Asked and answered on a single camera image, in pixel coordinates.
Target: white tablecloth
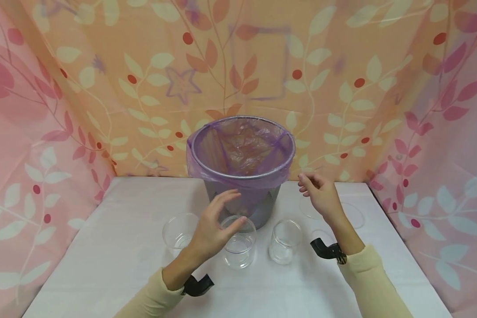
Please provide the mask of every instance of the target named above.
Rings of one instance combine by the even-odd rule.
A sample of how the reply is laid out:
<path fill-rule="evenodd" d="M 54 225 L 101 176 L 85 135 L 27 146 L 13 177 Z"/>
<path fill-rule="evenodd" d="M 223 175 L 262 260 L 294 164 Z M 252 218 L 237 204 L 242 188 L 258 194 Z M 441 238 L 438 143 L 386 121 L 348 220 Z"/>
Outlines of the white tablecloth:
<path fill-rule="evenodd" d="M 338 183 L 337 189 L 352 224 L 366 244 L 375 245 L 413 316 L 451 318 L 368 187 Z M 201 180 L 115 178 L 24 318 L 111 318 L 171 261 L 161 237 L 164 222 L 176 213 L 199 215 L 207 204 Z M 296 182 L 283 184 L 272 218 L 257 232 L 252 265 L 232 270 L 216 255 L 195 272 L 197 279 L 208 273 L 216 285 L 202 297 L 186 296 L 168 317 L 359 318 L 336 261 L 318 258 L 309 245 L 316 237 L 334 241 L 322 219 L 306 216 L 316 213 L 311 209 Z M 304 242 L 293 263 L 278 265 L 267 246 L 273 226 L 286 217 L 301 225 Z"/>

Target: black clip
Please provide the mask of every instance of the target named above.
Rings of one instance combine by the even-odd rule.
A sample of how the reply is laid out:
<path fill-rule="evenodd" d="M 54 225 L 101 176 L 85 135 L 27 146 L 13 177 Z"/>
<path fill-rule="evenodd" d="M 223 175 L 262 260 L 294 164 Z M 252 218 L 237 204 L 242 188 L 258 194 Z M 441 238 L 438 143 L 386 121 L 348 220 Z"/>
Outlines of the black clip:
<path fill-rule="evenodd" d="M 337 243 L 327 246 L 323 243 L 321 238 L 316 238 L 311 242 L 311 247 L 316 255 L 321 258 L 325 258 L 326 260 L 336 258 L 339 264 L 346 263 L 346 255 L 341 251 L 341 247 L 339 247 Z"/>
<path fill-rule="evenodd" d="M 208 290 L 214 286 L 214 282 L 206 274 L 200 281 L 197 281 L 193 275 L 184 284 L 184 292 L 182 294 L 188 294 L 192 297 L 198 297 L 205 295 Z"/>

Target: trash can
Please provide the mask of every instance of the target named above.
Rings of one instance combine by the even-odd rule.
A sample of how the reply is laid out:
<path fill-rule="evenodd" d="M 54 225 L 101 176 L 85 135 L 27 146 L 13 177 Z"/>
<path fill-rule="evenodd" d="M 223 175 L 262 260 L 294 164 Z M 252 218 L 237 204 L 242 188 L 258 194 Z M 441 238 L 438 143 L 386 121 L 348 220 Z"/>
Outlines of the trash can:
<path fill-rule="evenodd" d="M 247 216 L 260 228 L 269 220 L 281 184 L 288 180 L 295 140 L 280 124 L 261 117 L 213 121 L 187 140 L 188 174 L 205 182 L 209 200 L 226 190 L 242 196 L 225 205 L 229 215 Z"/>

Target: beige sleeve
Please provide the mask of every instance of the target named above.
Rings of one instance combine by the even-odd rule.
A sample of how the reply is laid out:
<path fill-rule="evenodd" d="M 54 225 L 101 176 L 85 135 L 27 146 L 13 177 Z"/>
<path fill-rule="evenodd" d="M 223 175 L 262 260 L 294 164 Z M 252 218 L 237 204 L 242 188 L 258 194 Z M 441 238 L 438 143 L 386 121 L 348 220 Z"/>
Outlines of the beige sleeve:
<path fill-rule="evenodd" d="M 339 269 L 355 293 L 363 318 L 413 318 L 383 270 L 382 259 L 373 246 L 350 255 Z"/>
<path fill-rule="evenodd" d="M 169 291 L 163 281 L 162 268 L 148 279 L 148 283 L 114 316 L 114 318 L 159 318 L 184 298 L 180 288 Z"/>

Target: hand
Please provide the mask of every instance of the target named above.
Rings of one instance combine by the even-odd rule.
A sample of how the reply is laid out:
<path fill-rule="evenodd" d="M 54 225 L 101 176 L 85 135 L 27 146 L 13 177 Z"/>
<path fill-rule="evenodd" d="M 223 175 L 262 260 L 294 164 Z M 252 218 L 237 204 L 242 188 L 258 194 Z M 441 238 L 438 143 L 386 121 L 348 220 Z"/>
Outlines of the hand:
<path fill-rule="evenodd" d="M 185 248 L 199 263 L 203 264 L 218 254 L 229 239 L 244 225 L 246 217 L 239 218 L 225 229 L 222 229 L 218 222 L 219 213 L 224 208 L 224 204 L 240 196 L 238 190 L 225 191 L 217 195 L 201 214 L 193 238 Z"/>

